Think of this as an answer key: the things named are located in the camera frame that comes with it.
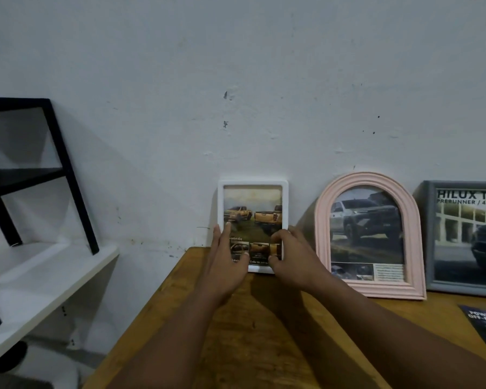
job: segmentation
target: gray picture frame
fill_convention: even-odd
[[[486,190],[486,182],[454,182],[443,180],[426,180],[421,183],[414,196],[418,203],[422,235],[423,253],[425,262],[425,277],[427,289],[455,294],[470,294],[486,296],[486,285],[456,283],[451,281],[438,281],[435,279],[434,251],[435,251],[435,218],[436,218],[436,194],[439,189],[458,190]]]

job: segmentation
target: finger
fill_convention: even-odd
[[[304,237],[304,234],[302,233],[302,231],[297,228],[297,227],[294,227],[293,225],[290,225],[288,227],[288,230],[290,231],[290,233],[298,240],[300,241],[302,244],[304,244],[305,246],[308,246],[309,248],[311,248],[309,242],[306,240],[306,238]]]
[[[270,237],[270,240],[273,243],[278,243],[280,241],[284,242],[291,237],[293,237],[292,234],[288,232],[286,229],[280,229]]]
[[[274,273],[277,274],[277,271],[279,270],[279,267],[281,266],[281,262],[279,261],[279,258],[277,258],[275,255],[270,255],[268,257],[268,264],[274,271]]]
[[[243,253],[239,257],[239,262],[237,262],[236,264],[243,266],[245,270],[248,272],[249,263],[250,263],[250,255],[248,253]]]
[[[223,232],[221,233],[220,236],[220,245],[228,246],[228,238],[231,235],[231,228],[232,228],[231,222],[227,222],[223,227]]]
[[[217,248],[218,247],[218,244],[220,244],[220,236],[221,236],[220,226],[218,224],[216,224],[214,226],[213,231],[212,231],[211,248]]]

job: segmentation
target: white shelf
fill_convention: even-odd
[[[0,356],[119,255],[115,245],[0,242]]]

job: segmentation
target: right hand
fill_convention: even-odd
[[[283,242],[283,259],[268,257],[275,275],[286,285],[312,294],[317,285],[330,275],[302,232],[292,226],[272,235],[273,243]]]

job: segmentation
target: forearm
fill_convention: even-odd
[[[216,298],[201,288],[195,289],[109,388],[190,387],[217,306]]]
[[[486,361],[388,311],[330,273],[312,294],[393,388],[486,385]]]

